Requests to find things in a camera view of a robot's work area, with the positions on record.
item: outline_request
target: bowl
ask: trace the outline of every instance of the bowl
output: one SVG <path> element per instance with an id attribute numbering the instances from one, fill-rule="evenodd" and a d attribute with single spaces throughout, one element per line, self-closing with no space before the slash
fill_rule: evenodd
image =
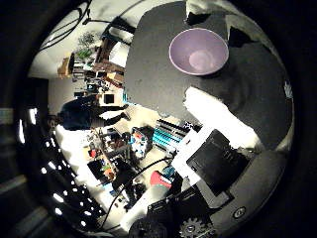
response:
<path id="1" fill-rule="evenodd" d="M 218 34 L 202 28 L 179 33 L 171 41 L 168 53 L 177 69 L 191 75 L 216 72 L 229 57 L 226 42 Z"/>

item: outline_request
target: table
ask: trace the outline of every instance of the table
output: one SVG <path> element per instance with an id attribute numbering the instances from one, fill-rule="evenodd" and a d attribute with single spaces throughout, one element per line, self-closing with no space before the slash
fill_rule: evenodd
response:
<path id="1" fill-rule="evenodd" d="M 292 121 L 292 100 L 285 96 L 287 75 L 275 56 L 261 43 L 229 46 L 230 57 L 219 72 L 192 76 L 178 71 L 168 58 L 171 40 L 180 32 L 200 27 L 228 41 L 225 12 L 188 26 L 185 3 L 155 7 L 139 22 L 125 70 L 128 101 L 197 124 L 183 106 L 184 91 L 196 86 L 221 98 L 229 110 L 254 128 L 267 149 L 275 149 Z"/>

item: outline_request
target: wire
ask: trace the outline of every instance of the wire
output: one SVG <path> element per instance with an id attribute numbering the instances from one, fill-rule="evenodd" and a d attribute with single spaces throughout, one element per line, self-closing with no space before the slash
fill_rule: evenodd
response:
<path id="1" fill-rule="evenodd" d="M 63 25 L 63 26 L 61 26 L 60 28 L 57 28 L 56 30 L 52 31 L 51 34 L 53 34 L 53 33 L 55 33 L 55 32 L 58 32 L 59 30 L 65 28 L 65 27 L 69 26 L 70 24 L 75 23 L 75 22 L 77 22 L 77 21 L 78 21 L 78 18 L 76 18 L 75 20 L 72 20 L 71 22 L 69 22 L 69 23 L 67 23 L 67 24 L 65 24 L 65 25 Z"/>
<path id="2" fill-rule="evenodd" d="M 146 0 L 140 0 L 138 2 L 136 2 L 135 4 L 132 4 L 130 7 L 128 7 L 126 10 L 124 10 L 118 17 L 122 17 L 123 15 L 125 15 L 128 11 L 130 11 L 132 8 L 134 8 L 135 6 L 139 5 L 140 3 L 144 2 Z"/>
<path id="3" fill-rule="evenodd" d="M 116 228 L 118 228 L 118 227 L 120 227 L 120 224 L 119 224 L 119 225 L 116 225 L 116 226 L 113 226 L 113 227 L 111 227 L 111 228 L 108 228 L 107 230 L 105 230 L 105 232 L 108 232 L 108 231 L 110 231 L 110 230 L 116 229 Z"/>
<path id="4" fill-rule="evenodd" d="M 147 169 L 149 169 L 150 167 L 152 167 L 153 165 L 156 165 L 158 164 L 159 162 L 163 162 L 163 161 L 167 161 L 167 160 L 170 160 L 170 158 L 163 158 L 163 159 L 160 159 L 158 161 L 155 161 L 151 164 L 149 164 L 148 166 L 146 166 L 145 168 L 143 168 L 141 171 L 139 171 L 136 175 L 134 175 L 132 178 L 130 178 L 130 180 L 128 182 L 126 182 L 126 184 L 124 184 L 124 186 L 118 191 L 118 194 L 115 196 L 115 198 L 112 200 L 111 204 L 110 204 L 110 207 L 108 209 L 108 212 L 106 214 L 106 217 L 105 219 L 103 220 L 101 226 L 97 229 L 97 230 L 100 230 L 104 224 L 106 223 L 108 217 L 109 217 L 109 214 L 110 214 L 110 211 L 111 211 L 111 208 L 113 206 L 113 204 L 115 203 L 116 199 L 120 196 L 120 194 L 122 193 L 122 191 L 133 181 L 133 179 L 135 179 L 137 176 L 139 176 L 141 173 L 143 173 L 144 171 L 146 171 Z"/>
<path id="5" fill-rule="evenodd" d="M 81 22 L 81 20 L 82 20 L 82 19 L 84 18 L 84 16 L 86 15 L 87 10 L 89 9 L 89 6 L 90 6 L 91 2 L 92 2 L 92 0 L 85 0 L 86 6 L 85 6 L 84 11 L 82 11 L 80 8 L 76 8 L 76 10 L 77 10 L 78 13 L 79 13 L 79 17 L 78 17 L 76 20 L 70 22 L 70 23 L 73 23 L 73 22 L 76 22 L 76 21 L 77 21 L 77 23 L 75 24 L 75 26 L 73 26 L 72 28 L 68 29 L 68 30 L 65 31 L 64 33 L 58 35 L 59 37 L 63 36 L 63 37 L 60 38 L 58 41 L 56 41 L 56 42 L 54 42 L 54 43 L 52 43 L 52 44 L 50 44 L 50 45 L 48 45 L 48 46 L 42 44 L 41 47 L 40 47 L 40 49 L 39 49 L 39 52 L 41 52 L 41 51 L 43 51 L 43 50 L 46 50 L 46 49 L 48 49 L 48 48 L 50 48 L 50 47 L 52 47 L 52 46 L 58 44 L 58 43 L 61 42 L 63 39 L 65 39 L 66 37 L 68 37 L 68 36 L 73 32 L 73 30 L 79 25 L 79 23 Z"/>

